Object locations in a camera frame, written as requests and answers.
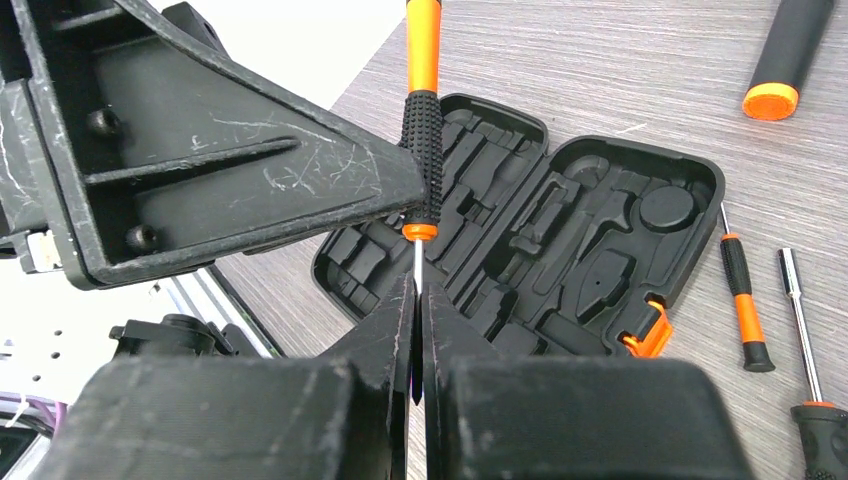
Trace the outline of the thin orange black screwdriver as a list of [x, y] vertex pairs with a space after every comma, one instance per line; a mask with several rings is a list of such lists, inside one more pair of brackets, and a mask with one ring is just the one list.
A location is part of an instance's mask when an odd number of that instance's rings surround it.
[[776, 367], [770, 358], [753, 299], [744, 247], [739, 235], [730, 227], [724, 203], [720, 204], [720, 220], [724, 230], [720, 252], [727, 285], [734, 299], [743, 351], [743, 369], [754, 373], [774, 371]]

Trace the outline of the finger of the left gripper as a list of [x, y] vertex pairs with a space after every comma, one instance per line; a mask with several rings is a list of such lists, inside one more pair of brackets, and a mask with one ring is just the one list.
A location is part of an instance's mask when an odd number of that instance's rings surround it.
[[1, 255], [82, 290], [422, 201], [410, 153], [233, 61], [188, 3], [1, 5]]

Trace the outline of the black tool kit case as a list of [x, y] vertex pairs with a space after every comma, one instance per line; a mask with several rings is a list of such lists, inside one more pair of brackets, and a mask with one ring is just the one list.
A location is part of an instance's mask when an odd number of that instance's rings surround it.
[[465, 94], [441, 101], [444, 201], [425, 276], [508, 354], [658, 356], [716, 226], [706, 159], [546, 125]]

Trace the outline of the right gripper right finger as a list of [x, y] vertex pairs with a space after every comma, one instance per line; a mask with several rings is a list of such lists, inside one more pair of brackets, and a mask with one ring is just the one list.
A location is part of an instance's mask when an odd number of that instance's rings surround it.
[[506, 356], [421, 296], [432, 479], [750, 479], [721, 395], [675, 359]]

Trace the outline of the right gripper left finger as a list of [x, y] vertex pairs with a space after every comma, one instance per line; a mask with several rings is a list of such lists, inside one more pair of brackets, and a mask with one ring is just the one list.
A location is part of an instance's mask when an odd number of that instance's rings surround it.
[[410, 275], [314, 358], [115, 359], [83, 388], [38, 479], [402, 479]]

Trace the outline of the small orange black screwdriver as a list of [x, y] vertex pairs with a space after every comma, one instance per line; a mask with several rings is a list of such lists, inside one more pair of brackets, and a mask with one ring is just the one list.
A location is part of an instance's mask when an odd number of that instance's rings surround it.
[[421, 298], [424, 287], [424, 246], [438, 235], [443, 187], [443, 114], [438, 96], [442, 3], [411, 0], [406, 3], [407, 83], [402, 145], [415, 157], [423, 177], [424, 199], [404, 215], [403, 235], [414, 247], [412, 274], [415, 287], [410, 388], [414, 403], [423, 396], [423, 340]]

